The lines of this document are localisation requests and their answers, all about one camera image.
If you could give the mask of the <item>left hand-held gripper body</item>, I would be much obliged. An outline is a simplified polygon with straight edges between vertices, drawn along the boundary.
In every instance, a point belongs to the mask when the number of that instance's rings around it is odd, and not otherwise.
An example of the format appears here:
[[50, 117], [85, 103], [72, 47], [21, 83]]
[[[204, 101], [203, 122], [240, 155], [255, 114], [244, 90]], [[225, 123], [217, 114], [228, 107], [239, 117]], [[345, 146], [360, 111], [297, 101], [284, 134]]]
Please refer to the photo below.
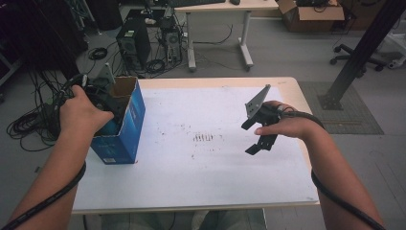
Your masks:
[[100, 110], [111, 111], [113, 121], [119, 126], [123, 122], [128, 103], [126, 96], [115, 96], [113, 88], [117, 81], [108, 62], [101, 68], [95, 78], [83, 77], [83, 87], [89, 100]]

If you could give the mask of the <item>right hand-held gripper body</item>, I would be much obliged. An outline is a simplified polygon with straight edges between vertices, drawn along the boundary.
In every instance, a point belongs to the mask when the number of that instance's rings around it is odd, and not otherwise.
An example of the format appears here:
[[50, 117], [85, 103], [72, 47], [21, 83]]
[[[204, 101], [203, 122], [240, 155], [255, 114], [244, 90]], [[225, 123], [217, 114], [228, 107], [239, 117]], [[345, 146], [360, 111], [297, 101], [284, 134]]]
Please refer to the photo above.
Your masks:
[[[263, 127], [274, 125], [280, 120], [280, 111], [275, 106], [264, 103], [269, 89], [270, 85], [266, 84], [264, 88], [245, 105], [247, 119], [254, 118]], [[267, 145], [265, 150], [271, 150], [277, 137], [277, 134], [261, 135], [257, 144], [264, 143]]]

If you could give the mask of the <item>blue cardboard box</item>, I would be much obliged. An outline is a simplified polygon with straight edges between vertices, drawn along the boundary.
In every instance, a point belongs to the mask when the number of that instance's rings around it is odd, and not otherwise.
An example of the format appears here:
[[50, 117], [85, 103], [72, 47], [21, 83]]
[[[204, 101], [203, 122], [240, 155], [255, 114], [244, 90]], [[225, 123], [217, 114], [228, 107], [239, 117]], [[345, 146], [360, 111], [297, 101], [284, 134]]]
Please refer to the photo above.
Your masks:
[[115, 96], [126, 96], [128, 103], [121, 129], [117, 135], [97, 136], [91, 148], [106, 164], [133, 164], [135, 162], [146, 107], [138, 79], [117, 77], [113, 88]]

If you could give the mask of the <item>person's left hand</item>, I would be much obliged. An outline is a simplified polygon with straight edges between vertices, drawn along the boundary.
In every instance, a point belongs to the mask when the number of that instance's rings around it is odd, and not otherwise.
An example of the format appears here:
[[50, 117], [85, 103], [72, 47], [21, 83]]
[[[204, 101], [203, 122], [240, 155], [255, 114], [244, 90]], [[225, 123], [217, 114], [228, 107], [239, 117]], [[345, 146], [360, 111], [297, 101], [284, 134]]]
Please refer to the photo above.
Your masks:
[[113, 119], [113, 113], [96, 108], [80, 86], [73, 85], [72, 92], [74, 97], [60, 108], [61, 133], [93, 137]]

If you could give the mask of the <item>person's right hand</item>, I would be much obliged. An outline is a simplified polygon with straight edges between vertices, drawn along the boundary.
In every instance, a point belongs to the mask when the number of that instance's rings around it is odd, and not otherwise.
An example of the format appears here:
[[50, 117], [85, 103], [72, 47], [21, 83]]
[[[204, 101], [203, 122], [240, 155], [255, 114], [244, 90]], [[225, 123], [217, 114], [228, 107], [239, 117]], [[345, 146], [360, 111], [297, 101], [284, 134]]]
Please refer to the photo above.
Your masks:
[[306, 139], [320, 127], [311, 120], [303, 117], [284, 117], [274, 125], [257, 128], [256, 135], [281, 134], [287, 137]]

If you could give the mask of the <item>black computer tower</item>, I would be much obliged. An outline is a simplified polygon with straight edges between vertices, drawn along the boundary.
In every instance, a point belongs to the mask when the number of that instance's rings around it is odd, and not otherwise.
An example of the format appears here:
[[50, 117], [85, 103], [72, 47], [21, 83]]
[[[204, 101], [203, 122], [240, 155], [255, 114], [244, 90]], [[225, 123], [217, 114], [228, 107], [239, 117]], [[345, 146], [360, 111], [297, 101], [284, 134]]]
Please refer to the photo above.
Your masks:
[[130, 10], [116, 40], [128, 71], [142, 71], [147, 66], [151, 46], [148, 28], [160, 26], [161, 17], [143, 10]]

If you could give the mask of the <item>open silver computer tower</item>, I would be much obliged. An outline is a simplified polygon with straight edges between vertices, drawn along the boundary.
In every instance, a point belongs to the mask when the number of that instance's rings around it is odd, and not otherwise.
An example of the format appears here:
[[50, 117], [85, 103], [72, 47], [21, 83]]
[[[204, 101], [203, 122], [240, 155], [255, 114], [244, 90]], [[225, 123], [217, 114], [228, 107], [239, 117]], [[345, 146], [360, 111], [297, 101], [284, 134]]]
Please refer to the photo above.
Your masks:
[[167, 62], [174, 64], [180, 61], [182, 59], [181, 34], [174, 17], [163, 17], [160, 23], [160, 30]]

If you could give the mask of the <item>dark curtain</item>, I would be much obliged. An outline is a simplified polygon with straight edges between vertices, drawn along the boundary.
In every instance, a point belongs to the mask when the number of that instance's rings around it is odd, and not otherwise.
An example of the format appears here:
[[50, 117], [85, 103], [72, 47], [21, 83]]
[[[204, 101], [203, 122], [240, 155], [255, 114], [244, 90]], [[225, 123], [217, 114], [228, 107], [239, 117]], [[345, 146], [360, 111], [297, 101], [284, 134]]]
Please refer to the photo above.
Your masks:
[[36, 72], [57, 70], [69, 80], [88, 74], [77, 64], [89, 49], [69, 0], [0, 0], [0, 37]]

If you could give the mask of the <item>grey floor mat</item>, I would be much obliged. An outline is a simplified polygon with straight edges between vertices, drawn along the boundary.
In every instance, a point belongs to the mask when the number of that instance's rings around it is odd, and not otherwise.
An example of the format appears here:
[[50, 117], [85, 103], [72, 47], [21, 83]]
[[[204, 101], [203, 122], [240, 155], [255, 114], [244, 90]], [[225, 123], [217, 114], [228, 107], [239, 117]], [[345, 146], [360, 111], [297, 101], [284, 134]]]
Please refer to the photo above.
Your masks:
[[384, 134], [382, 128], [352, 86], [340, 100], [342, 106], [340, 109], [324, 110], [318, 97], [327, 93], [331, 82], [300, 81], [299, 85], [313, 115], [323, 123], [330, 134]]

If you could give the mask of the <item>white office desk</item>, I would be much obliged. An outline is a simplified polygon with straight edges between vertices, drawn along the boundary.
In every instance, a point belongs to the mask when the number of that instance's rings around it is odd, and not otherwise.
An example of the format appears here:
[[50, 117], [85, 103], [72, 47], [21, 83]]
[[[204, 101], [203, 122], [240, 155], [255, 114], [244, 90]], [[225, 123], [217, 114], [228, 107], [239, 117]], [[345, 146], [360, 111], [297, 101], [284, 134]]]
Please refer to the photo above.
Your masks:
[[249, 32], [249, 25], [252, 12], [276, 11], [279, 8], [276, 0], [240, 0], [238, 6], [226, 0], [225, 3], [210, 5], [172, 8], [176, 13], [186, 15], [187, 29], [187, 60], [189, 70], [196, 71], [196, 60], [194, 53], [193, 32], [198, 29], [209, 27], [210, 25], [242, 25], [242, 34], [237, 39], [238, 47], [242, 54], [245, 70], [249, 71], [253, 66], [246, 41]]

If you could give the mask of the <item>black office chair base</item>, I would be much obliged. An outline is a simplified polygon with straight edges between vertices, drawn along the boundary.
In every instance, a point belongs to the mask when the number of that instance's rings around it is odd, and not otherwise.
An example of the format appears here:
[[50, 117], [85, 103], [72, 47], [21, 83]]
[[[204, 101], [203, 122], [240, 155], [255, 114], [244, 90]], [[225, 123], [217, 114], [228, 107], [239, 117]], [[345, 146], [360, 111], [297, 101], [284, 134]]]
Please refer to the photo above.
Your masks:
[[[353, 50], [349, 46], [347, 46], [345, 44], [340, 44], [340, 45], [335, 46], [333, 48], [333, 52], [335, 54], [335, 57], [333, 57], [329, 61], [329, 63], [331, 65], [335, 65], [338, 60], [347, 60], [347, 59], [349, 59], [350, 55], [353, 53]], [[379, 59], [376, 59], [374, 57], [369, 57], [368, 60], [367, 60], [367, 63], [374, 64], [375, 65], [374, 70], [376, 72], [382, 71], [387, 66], [386, 62], [384, 62], [382, 60], [379, 60]]]

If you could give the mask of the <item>brown cardboard box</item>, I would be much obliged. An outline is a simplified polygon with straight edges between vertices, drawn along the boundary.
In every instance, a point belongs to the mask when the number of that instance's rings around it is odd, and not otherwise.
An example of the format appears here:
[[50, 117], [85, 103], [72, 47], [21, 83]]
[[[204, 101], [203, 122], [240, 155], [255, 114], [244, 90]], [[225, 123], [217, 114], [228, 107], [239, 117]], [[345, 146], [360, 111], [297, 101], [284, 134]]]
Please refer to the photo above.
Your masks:
[[307, 4], [297, 5], [302, 0], [276, 0], [282, 13], [282, 22], [293, 33], [329, 32], [337, 21], [345, 19], [344, 10], [337, 0], [305, 0]]

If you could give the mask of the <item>black keyboard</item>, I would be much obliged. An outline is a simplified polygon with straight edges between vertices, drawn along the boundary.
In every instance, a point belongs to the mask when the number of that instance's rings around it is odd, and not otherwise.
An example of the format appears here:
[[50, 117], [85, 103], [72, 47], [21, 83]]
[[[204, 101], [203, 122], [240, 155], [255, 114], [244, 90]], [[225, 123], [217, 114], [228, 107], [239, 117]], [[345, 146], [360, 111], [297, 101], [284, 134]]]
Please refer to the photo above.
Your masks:
[[226, 0], [168, 0], [168, 5], [172, 8], [192, 7], [225, 3]]

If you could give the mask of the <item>black metal stand post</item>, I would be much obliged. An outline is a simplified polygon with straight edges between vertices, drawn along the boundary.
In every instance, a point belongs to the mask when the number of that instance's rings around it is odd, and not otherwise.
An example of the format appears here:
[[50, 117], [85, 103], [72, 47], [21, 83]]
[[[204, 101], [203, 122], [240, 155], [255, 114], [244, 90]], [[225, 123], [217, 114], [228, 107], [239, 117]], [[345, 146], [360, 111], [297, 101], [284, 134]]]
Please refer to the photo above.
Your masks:
[[406, 0], [387, 0], [384, 3], [327, 93], [318, 96], [319, 104], [323, 110], [342, 109], [340, 101], [344, 94], [361, 74], [362, 67], [372, 56], [374, 50], [405, 11]]

